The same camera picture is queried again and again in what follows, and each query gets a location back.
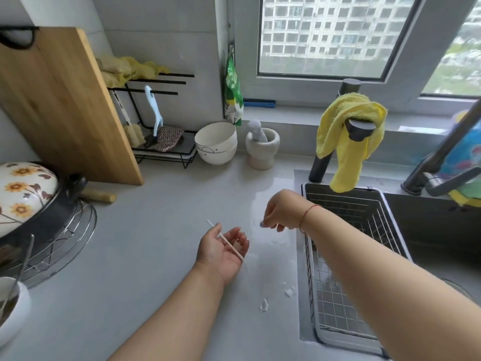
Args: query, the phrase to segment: floral pot lid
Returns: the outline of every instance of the floral pot lid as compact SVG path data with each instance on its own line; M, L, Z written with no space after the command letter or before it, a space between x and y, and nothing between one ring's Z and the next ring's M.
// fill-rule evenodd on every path
M0 238L38 213L57 187L57 176L39 164L0 164Z

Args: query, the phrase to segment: mortar and pestle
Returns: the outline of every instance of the mortar and pestle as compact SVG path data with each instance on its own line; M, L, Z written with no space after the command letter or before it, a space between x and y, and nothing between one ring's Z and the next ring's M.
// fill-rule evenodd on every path
M259 120L251 120L247 125L249 133L245 139L245 146L249 152L248 162L257 170L267 170L274 165L280 138L272 129L262 128Z

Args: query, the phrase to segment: gray countertop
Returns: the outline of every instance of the gray countertop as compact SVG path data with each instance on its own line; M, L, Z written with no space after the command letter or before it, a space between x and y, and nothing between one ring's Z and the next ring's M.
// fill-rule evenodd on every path
M297 297L284 294L286 286L297 287L295 231L259 227L268 199L293 189L294 170L309 170L312 161L278 155L268 171L250 168L243 152L219 167L199 157L186 170L178 163L144 161L144 186L92 183L117 193L117 202L96 205L91 241L71 264L31 290L27 324L0 350L0 359L108 358L189 271L209 229L206 219L224 229L241 226L251 248L246 266L225 291L205 359L378 359L300 340ZM399 180L411 169L366 163L363 175L380 177L373 186L383 186L383 178ZM269 308L262 312L265 297Z

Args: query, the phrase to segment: faucet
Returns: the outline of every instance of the faucet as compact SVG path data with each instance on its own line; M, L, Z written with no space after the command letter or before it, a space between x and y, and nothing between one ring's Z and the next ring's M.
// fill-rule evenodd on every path
M411 195L420 195L423 188L431 196L441 196L457 189L481 174L481 167L475 166L445 181L436 174L441 169L449 152L474 127L481 118L481 99L474 103L463 119L454 126L436 151L427 155L401 184L401 188Z

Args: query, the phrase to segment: red string bracelet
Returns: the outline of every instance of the red string bracelet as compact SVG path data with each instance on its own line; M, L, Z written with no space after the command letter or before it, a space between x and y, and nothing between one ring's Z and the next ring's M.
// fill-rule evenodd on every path
M301 219L301 222L299 223L299 230L301 231L302 234L305 234L305 232L302 231L301 229L301 225L302 225L302 222L304 221L304 218L305 216L307 215L307 213L315 206L320 206L319 204L314 204L313 206L311 206L309 209L307 209L304 213L304 215L302 216L302 219Z

